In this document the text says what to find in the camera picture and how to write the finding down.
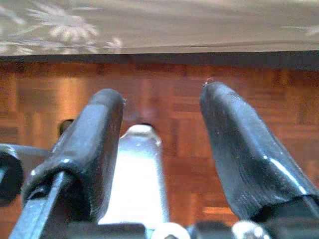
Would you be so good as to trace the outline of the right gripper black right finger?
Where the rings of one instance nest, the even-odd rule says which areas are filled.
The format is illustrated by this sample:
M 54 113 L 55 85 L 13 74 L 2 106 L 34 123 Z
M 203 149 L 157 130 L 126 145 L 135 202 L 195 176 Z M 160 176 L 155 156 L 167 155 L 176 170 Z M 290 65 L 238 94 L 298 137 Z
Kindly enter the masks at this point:
M 318 189 L 253 107 L 213 82 L 203 87 L 200 108 L 224 194 L 238 218 L 318 218 Z

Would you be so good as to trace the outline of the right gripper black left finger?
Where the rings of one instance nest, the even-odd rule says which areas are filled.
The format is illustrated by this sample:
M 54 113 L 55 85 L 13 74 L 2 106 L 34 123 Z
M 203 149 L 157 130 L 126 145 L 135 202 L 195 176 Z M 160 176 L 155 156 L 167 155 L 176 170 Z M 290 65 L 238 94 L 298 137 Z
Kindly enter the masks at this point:
M 94 94 L 22 188 L 12 239 L 70 239 L 105 215 L 117 159 L 124 99 Z

